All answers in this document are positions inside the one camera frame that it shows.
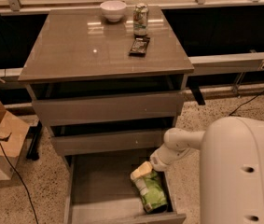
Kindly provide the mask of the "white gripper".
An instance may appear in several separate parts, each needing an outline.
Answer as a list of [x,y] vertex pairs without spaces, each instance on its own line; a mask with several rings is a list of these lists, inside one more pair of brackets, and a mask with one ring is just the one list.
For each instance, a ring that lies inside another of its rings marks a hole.
[[141,176],[148,175],[152,172],[152,169],[157,172],[165,172],[170,165],[184,159],[190,153],[192,153],[196,147],[192,147],[190,144],[168,144],[164,143],[157,148],[149,158],[149,161],[143,162],[137,169],[131,173],[131,180],[140,178]]

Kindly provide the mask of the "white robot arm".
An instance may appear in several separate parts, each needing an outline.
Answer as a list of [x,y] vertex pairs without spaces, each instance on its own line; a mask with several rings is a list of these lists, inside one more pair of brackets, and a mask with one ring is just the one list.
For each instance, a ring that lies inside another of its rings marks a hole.
[[264,121],[226,117],[202,132],[167,130],[131,173],[140,197],[160,198],[148,181],[191,149],[200,151],[201,224],[264,224]]

